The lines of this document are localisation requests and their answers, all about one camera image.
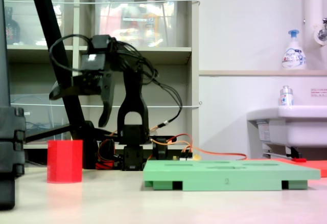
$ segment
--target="black pole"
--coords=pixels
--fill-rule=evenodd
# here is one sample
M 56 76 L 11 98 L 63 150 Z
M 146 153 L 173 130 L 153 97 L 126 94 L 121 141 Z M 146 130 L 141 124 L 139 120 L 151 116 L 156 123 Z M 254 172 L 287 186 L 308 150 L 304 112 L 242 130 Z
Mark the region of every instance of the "black pole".
M 34 0 L 37 13 L 40 18 L 43 33 L 48 45 L 48 49 L 52 44 L 61 38 L 61 33 L 57 23 L 57 18 L 51 0 Z M 68 59 L 63 42 L 54 47 L 53 55 L 57 61 L 65 66 L 68 66 Z M 66 71 L 62 68 L 53 65 L 58 84 L 65 84 L 71 82 L 72 72 Z M 77 96 L 67 96 L 62 98 L 65 105 L 67 117 L 71 125 L 85 124 L 83 111 L 80 101 Z
M 34 0 L 37 13 L 41 22 L 43 33 L 48 49 L 53 43 L 61 38 L 57 18 L 51 0 Z M 57 44 L 53 49 L 56 60 L 68 66 L 68 59 L 63 42 Z M 66 71 L 56 65 L 52 65 L 59 85 L 70 85 L 72 72 Z M 74 140 L 83 140 L 83 168 L 94 169 L 97 161 L 97 142 L 94 139 L 94 127 L 89 121 L 85 121 L 82 107 L 78 96 L 66 96 L 62 98 L 70 125 L 74 128 L 71 134 Z
M 4 0 L 0 2 L 0 106 L 10 106 Z

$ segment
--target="red cup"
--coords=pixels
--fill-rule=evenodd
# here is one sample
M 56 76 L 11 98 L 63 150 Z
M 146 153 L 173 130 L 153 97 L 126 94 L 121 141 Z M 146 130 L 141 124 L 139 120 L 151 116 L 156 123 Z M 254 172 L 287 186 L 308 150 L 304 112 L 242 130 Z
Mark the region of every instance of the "red cup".
M 83 141 L 49 141 L 48 183 L 82 181 Z

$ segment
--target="plastic storage bin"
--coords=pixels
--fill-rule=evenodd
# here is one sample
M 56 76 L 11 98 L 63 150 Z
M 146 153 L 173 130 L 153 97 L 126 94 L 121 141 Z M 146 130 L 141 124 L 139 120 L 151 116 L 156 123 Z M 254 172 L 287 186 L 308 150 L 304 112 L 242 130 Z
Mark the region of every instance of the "plastic storage bin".
M 10 100 L 11 106 L 24 109 L 27 136 L 68 123 L 62 99 L 53 101 L 49 100 L 49 94 L 35 94 L 11 95 Z M 69 133 L 63 133 L 61 135 L 41 139 L 40 141 L 70 140 L 70 138 Z
M 96 35 L 134 47 L 176 47 L 177 2 L 96 4 Z
M 53 0 L 61 35 L 73 32 L 73 5 L 62 4 L 72 0 Z M 7 44 L 46 46 L 43 30 L 34 3 L 5 2 Z M 64 41 L 72 44 L 72 39 Z

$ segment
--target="green tray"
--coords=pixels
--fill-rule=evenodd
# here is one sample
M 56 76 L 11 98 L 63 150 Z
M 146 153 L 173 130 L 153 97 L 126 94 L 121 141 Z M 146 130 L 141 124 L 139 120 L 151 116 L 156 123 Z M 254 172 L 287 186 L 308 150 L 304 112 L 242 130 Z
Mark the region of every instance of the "green tray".
M 143 170 L 153 190 L 259 191 L 307 189 L 320 170 L 278 161 L 156 161 Z

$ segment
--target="white table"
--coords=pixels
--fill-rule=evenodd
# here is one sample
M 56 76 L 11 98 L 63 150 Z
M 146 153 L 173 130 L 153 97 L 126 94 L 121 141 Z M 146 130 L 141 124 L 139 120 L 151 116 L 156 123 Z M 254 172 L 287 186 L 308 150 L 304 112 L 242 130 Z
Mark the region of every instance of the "white table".
M 144 189 L 142 176 L 85 170 L 83 183 L 47 184 L 45 168 L 26 168 L 0 224 L 327 223 L 327 178 L 309 190 L 182 192 Z

